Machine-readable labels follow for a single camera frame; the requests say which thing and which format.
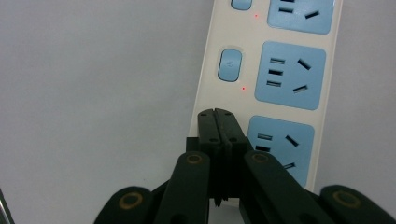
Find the white power strip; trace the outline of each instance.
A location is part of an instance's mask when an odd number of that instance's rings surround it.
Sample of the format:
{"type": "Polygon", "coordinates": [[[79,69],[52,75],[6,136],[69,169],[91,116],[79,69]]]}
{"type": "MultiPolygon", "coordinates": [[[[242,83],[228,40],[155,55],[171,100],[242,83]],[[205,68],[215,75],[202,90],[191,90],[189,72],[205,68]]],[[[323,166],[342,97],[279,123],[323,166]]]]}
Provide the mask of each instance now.
{"type": "Polygon", "coordinates": [[[235,114],[313,190],[342,0],[215,0],[193,109],[235,114]]]}

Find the white wall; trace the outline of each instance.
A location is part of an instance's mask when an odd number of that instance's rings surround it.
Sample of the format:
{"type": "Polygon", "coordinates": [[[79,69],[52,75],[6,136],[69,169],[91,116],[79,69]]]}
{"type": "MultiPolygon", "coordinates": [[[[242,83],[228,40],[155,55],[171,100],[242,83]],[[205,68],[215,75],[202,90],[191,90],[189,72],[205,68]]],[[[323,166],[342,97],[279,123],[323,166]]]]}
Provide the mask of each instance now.
{"type": "MultiPolygon", "coordinates": [[[[0,187],[16,223],[93,223],[184,151],[212,1],[1,1],[0,187]]],[[[346,0],[317,192],[396,217],[396,1],[346,0]]],[[[242,223],[237,209],[211,223],[242,223]]]]}

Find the electrical outlet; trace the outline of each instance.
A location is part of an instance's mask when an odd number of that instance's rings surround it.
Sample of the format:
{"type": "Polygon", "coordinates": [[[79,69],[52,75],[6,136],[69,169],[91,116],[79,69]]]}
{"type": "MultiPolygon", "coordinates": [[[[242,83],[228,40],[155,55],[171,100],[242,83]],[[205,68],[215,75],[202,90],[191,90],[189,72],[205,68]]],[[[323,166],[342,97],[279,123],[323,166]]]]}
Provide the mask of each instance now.
{"type": "Polygon", "coordinates": [[[254,147],[313,190],[342,4],[215,0],[189,137],[201,111],[228,110],[254,147]]]}
{"type": "Polygon", "coordinates": [[[256,99],[314,110],[318,108],[326,52],[292,44],[265,42],[256,99]]]}
{"type": "Polygon", "coordinates": [[[334,0],[271,0],[267,22],[275,28],[326,35],[334,0]]]}
{"type": "Polygon", "coordinates": [[[254,116],[247,137],[254,149],[273,154],[301,185],[306,185],[315,131],[310,125],[254,116]]]}

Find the screw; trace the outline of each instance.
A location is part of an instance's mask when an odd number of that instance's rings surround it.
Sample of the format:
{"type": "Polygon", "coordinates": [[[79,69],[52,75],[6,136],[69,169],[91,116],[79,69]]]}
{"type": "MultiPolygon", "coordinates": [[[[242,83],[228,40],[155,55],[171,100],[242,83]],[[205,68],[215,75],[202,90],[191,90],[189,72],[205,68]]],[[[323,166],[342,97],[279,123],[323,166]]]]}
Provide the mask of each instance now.
{"type": "Polygon", "coordinates": [[[199,164],[203,162],[203,159],[201,156],[193,154],[187,157],[187,162],[189,164],[199,164]]]}
{"type": "Polygon", "coordinates": [[[123,210],[134,209],[143,202],[143,196],[139,192],[124,194],[119,200],[119,207],[123,210]]]}
{"type": "Polygon", "coordinates": [[[336,202],[348,208],[359,208],[361,206],[361,200],[358,197],[343,190],[336,191],[332,197],[336,202]]]}
{"type": "Polygon", "coordinates": [[[251,158],[258,163],[263,163],[263,162],[267,162],[268,161],[268,157],[266,157],[265,155],[262,154],[253,154],[253,156],[251,156],[251,158]]]}

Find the outlet slot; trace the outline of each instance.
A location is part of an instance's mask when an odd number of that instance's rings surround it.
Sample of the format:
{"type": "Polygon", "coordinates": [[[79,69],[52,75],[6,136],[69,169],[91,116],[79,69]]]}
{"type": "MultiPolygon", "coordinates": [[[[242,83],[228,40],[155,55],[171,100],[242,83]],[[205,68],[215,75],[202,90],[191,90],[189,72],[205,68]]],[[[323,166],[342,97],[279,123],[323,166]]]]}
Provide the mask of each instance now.
{"type": "Polygon", "coordinates": [[[271,74],[271,75],[276,75],[276,76],[282,76],[283,75],[282,71],[277,71],[277,70],[273,70],[273,69],[270,69],[268,71],[268,73],[271,74]]]}
{"type": "Polygon", "coordinates": [[[283,60],[283,59],[277,59],[277,58],[271,58],[270,63],[285,64],[285,60],[283,60]]]}
{"type": "Polygon", "coordinates": [[[293,92],[294,93],[300,93],[302,91],[307,91],[307,90],[308,90],[308,87],[305,85],[305,86],[302,86],[302,87],[294,89],[293,92]]]}
{"type": "Polygon", "coordinates": [[[254,95],[266,103],[315,110],[325,63],[323,49],[267,41],[262,45],[254,95]]]}
{"type": "Polygon", "coordinates": [[[275,81],[267,81],[268,86],[273,86],[273,87],[280,87],[282,85],[281,82],[275,82],[275,81]]]}
{"type": "Polygon", "coordinates": [[[292,8],[287,8],[287,7],[280,7],[279,8],[279,12],[286,12],[286,13],[293,13],[293,9],[292,8]]]}
{"type": "Polygon", "coordinates": [[[269,148],[269,147],[256,146],[255,148],[256,148],[256,150],[264,151],[264,152],[270,152],[270,150],[271,150],[271,148],[269,148]]]}
{"type": "Polygon", "coordinates": [[[259,134],[257,134],[257,138],[267,140],[267,141],[272,141],[272,136],[268,135],[268,134],[259,133],[259,134]]]}
{"type": "Polygon", "coordinates": [[[302,59],[300,59],[297,63],[299,63],[302,67],[304,67],[308,71],[309,71],[309,69],[311,69],[311,65],[309,65],[306,62],[304,62],[302,59]]]}
{"type": "Polygon", "coordinates": [[[318,16],[318,15],[320,15],[320,14],[319,14],[319,11],[314,11],[314,12],[311,12],[311,13],[306,14],[306,15],[305,15],[305,18],[308,20],[308,19],[311,19],[311,18],[316,17],[316,16],[318,16]]]}
{"type": "Polygon", "coordinates": [[[326,35],[337,0],[269,0],[267,22],[277,29],[326,35]]]}
{"type": "Polygon", "coordinates": [[[299,144],[296,140],[292,139],[289,135],[286,136],[286,139],[295,147],[297,147],[299,144]]]}
{"type": "Polygon", "coordinates": [[[314,136],[310,125],[261,116],[253,116],[247,130],[252,148],[274,155],[301,186],[308,177],[314,136]]]}
{"type": "Polygon", "coordinates": [[[293,168],[293,167],[296,167],[296,163],[294,163],[294,162],[283,166],[283,168],[285,168],[287,170],[290,169],[290,168],[293,168]]]}

